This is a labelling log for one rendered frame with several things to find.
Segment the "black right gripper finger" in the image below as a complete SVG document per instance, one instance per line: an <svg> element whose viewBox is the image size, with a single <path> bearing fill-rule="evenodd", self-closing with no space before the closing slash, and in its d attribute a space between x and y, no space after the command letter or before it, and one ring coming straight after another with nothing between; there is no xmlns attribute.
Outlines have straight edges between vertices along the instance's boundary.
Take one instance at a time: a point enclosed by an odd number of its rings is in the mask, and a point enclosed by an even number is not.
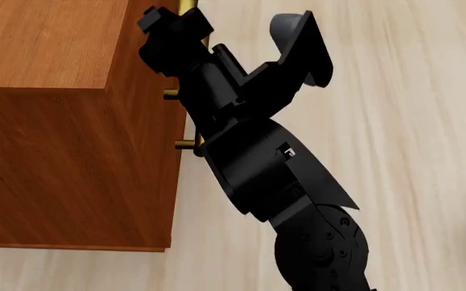
<svg viewBox="0 0 466 291"><path fill-rule="evenodd" d="M143 16L137 21L137 25L142 33L149 33L153 28L167 20L167 14L169 14L169 11L164 7L156 8L151 6L143 12Z"/></svg>
<svg viewBox="0 0 466 291"><path fill-rule="evenodd" d="M178 40L204 40L213 31L209 21L197 7L189 9L176 20Z"/></svg>

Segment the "brown wooden drawer cabinet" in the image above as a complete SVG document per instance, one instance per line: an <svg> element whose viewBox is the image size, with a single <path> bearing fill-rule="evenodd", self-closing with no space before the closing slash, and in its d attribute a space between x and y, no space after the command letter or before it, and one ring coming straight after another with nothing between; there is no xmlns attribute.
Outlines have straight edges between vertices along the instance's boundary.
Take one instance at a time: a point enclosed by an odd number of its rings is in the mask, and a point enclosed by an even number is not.
<svg viewBox="0 0 466 291"><path fill-rule="evenodd" d="M171 246L186 112L138 55L180 0L0 0L0 247Z"/></svg>

